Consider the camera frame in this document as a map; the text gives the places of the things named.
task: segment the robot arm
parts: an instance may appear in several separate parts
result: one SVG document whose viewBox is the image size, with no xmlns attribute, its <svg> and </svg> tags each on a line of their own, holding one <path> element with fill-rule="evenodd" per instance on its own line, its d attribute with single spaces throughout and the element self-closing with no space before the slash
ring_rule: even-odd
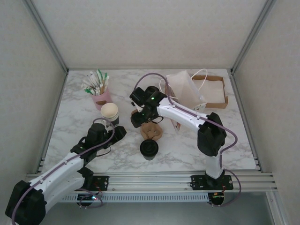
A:
<svg viewBox="0 0 300 225">
<path fill-rule="evenodd" d="M 104 125 L 93 124 L 87 136 L 82 138 L 57 165 L 30 182 L 22 180 L 15 185 L 5 214 L 12 218 L 20 198 L 31 189 L 17 208 L 15 222 L 19 225 L 40 224 L 49 209 L 65 195 L 79 188 L 91 187 L 93 171 L 85 166 L 96 157 L 99 150 L 115 144 L 125 134 L 126 131 L 121 126 L 114 129 L 113 135 L 112 131 L 106 131 Z M 106 144 L 91 149 L 104 142 Z"/>
<path fill-rule="evenodd" d="M 172 105 L 167 96 L 156 87 L 148 87 L 146 91 L 136 88 L 130 95 L 130 98 L 134 102 L 133 105 L 139 109 L 139 112 L 131 116 L 131 122 L 135 128 L 157 117 L 168 117 L 183 124 L 198 134 L 197 146 L 206 156 L 206 174 L 210 180 L 209 183 L 213 185 L 224 175 L 224 170 L 220 165 L 219 150 L 225 143 L 226 132 L 200 119 L 207 118 L 222 125 L 217 114 L 206 115 L 182 105 L 180 105 L 181 109 L 179 109 Z"/>
</svg>

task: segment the marble tabletop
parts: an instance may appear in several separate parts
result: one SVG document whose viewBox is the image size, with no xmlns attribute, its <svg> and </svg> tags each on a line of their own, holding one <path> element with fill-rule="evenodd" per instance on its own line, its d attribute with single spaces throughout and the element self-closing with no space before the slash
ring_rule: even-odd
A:
<svg viewBox="0 0 300 225">
<path fill-rule="evenodd" d="M 134 128 L 130 122 L 130 113 L 134 110 L 134 107 L 131 105 L 129 95 L 138 79 L 149 72 L 168 75 L 182 70 L 139 69 L 103 71 L 110 76 L 109 90 L 111 97 L 119 108 L 120 126 L 124 126 L 127 134 L 124 139 L 112 146 L 110 154 L 95 158 L 87 165 L 88 168 L 95 173 L 205 170 L 205 156 L 197 148 L 196 133 L 186 130 L 177 135 L 171 121 L 164 119 L 160 123 L 163 129 L 163 136 L 157 141 L 159 145 L 158 154 L 152 161 L 147 161 L 139 150 L 143 141 L 140 129 Z M 198 69 L 188 69 L 187 71 L 193 74 Z M 235 132 L 239 138 L 238 143 L 232 149 L 223 153 L 223 166 L 227 169 L 255 169 L 255 161 L 227 70 L 209 69 L 208 71 L 209 75 L 218 75 L 224 78 L 225 94 L 228 95 L 229 104 L 225 109 L 206 108 L 203 113 L 217 113 L 223 125 Z M 42 172 L 46 172 L 62 160 L 81 137 L 86 136 L 92 121 L 101 117 L 100 111 L 95 108 L 91 96 L 81 89 L 82 79 L 89 72 L 69 72 Z M 148 76 L 139 86 L 143 89 L 149 85 L 158 87 L 158 82 L 158 77 Z M 227 134 L 225 146 L 232 143 L 233 140 L 234 138 Z"/>
</svg>

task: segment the black cup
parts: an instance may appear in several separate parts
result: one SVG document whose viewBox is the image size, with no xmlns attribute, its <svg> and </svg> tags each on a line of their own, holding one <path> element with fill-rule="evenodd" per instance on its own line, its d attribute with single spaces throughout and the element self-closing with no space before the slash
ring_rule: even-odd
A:
<svg viewBox="0 0 300 225">
<path fill-rule="evenodd" d="M 144 158 L 150 161 L 158 153 L 158 144 L 152 139 L 147 139 L 141 143 L 140 151 Z"/>
</svg>

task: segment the white wall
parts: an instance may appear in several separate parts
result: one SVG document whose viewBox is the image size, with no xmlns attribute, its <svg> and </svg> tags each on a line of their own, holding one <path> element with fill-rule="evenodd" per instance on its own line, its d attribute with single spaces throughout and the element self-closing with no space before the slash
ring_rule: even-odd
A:
<svg viewBox="0 0 300 225">
<path fill-rule="evenodd" d="M 300 224 L 300 1 L 278 0 L 236 74 L 258 148 Z"/>
<path fill-rule="evenodd" d="M 64 73 L 20 0 L 0 1 L 0 224 L 14 185 L 33 172 Z"/>
<path fill-rule="evenodd" d="M 265 0 L 34 0 L 69 68 L 230 68 Z"/>
</svg>

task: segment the cardboard box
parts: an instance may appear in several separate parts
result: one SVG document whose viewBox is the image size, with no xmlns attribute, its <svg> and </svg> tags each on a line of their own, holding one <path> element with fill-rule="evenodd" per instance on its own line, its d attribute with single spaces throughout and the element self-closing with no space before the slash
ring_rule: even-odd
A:
<svg viewBox="0 0 300 225">
<path fill-rule="evenodd" d="M 205 79 L 205 75 L 196 75 L 193 77 L 192 80 L 204 80 Z M 225 83 L 224 83 L 224 79 L 221 76 L 207 76 L 206 80 L 208 81 L 222 81 L 223 83 L 223 92 L 224 92 L 224 100 L 225 103 L 207 103 L 205 108 L 216 108 L 216 109 L 225 109 L 226 106 L 228 105 L 228 96 L 225 95 Z"/>
</svg>

